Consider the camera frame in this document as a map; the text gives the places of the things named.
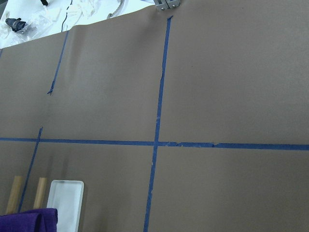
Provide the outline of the brown paper table cover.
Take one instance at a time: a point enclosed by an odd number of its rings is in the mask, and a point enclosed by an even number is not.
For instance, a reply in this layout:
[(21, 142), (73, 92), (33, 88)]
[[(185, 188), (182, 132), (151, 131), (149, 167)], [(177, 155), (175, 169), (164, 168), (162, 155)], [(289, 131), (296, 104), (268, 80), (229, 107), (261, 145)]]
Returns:
[(309, 229), (309, 3), (184, 0), (3, 49), (0, 212), (81, 180), (82, 232)]

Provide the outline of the rear wooden rack rod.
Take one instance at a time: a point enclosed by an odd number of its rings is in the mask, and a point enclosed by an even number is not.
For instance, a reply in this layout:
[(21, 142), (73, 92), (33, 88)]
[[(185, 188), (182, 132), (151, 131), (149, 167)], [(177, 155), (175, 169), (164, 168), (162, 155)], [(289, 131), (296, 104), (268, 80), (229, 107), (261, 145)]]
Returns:
[(22, 184), (23, 184), (23, 176), (15, 176), (13, 183), (12, 183), (12, 187), (11, 187), (11, 191), (10, 191), (10, 195), (9, 195), (9, 200), (7, 203), (7, 208), (5, 211), (5, 214), (14, 214), (17, 211), (17, 205), (18, 205), (18, 201), (19, 201), (19, 196), (21, 193), (21, 188), (22, 188)]

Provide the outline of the white rack base tray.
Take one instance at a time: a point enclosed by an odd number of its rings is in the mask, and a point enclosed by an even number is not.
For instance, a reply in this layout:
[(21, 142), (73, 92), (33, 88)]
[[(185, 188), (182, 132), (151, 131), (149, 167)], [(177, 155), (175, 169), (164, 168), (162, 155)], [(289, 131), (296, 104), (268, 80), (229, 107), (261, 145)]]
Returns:
[(57, 210), (58, 232), (77, 232), (83, 202), (84, 182), (77, 180), (53, 180), (47, 207)]

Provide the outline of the wooden rack rod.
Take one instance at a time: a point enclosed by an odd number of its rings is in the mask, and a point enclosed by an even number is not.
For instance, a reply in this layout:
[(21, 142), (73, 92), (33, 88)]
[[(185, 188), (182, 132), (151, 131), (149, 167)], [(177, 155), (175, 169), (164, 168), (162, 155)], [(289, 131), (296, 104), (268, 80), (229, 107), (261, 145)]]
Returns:
[(46, 191), (46, 184), (47, 184), (47, 178), (40, 177), (37, 185), (33, 209), (40, 209), (42, 207)]
[(11, 191), (10, 191), (10, 195), (9, 195), (9, 200), (7, 203), (7, 208), (5, 211), (5, 214), (14, 214), (17, 211), (17, 205), (18, 205), (18, 201), (19, 201), (19, 196), (21, 193), (21, 188), (22, 188), (22, 184), (23, 184), (23, 176), (15, 176), (13, 183), (12, 183), (12, 187), (11, 187)]

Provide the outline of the front wooden rack rod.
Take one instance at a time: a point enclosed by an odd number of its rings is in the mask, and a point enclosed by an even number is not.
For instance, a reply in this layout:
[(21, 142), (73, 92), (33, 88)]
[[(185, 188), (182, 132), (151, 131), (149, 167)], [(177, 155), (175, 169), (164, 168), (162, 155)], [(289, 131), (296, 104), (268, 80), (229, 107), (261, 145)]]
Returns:
[(40, 209), (42, 207), (46, 191), (46, 184), (47, 184), (47, 178), (40, 177), (37, 185), (33, 209)]

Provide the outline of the aluminium frame post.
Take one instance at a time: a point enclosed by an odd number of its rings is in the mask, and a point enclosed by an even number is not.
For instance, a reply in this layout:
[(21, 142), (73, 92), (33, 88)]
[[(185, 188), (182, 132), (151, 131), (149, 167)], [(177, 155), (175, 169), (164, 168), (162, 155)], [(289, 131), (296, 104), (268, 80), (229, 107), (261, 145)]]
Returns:
[(165, 11), (179, 7), (181, 0), (154, 0), (154, 4), (158, 11)]

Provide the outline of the dark blue handheld tool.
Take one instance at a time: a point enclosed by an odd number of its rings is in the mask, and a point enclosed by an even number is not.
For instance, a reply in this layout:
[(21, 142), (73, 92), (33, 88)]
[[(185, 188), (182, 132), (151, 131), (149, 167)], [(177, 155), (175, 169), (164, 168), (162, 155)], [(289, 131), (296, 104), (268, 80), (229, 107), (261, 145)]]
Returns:
[(18, 32), (26, 26), (26, 22), (21, 18), (7, 18), (5, 23), (11, 28), (13, 32)]

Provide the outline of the purple towel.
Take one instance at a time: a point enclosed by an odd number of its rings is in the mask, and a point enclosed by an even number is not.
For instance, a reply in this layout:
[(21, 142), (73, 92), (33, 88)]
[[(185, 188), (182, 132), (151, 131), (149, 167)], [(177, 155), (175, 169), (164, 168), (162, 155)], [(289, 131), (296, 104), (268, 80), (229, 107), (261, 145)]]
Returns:
[(57, 209), (42, 208), (0, 217), (1, 232), (56, 232)]

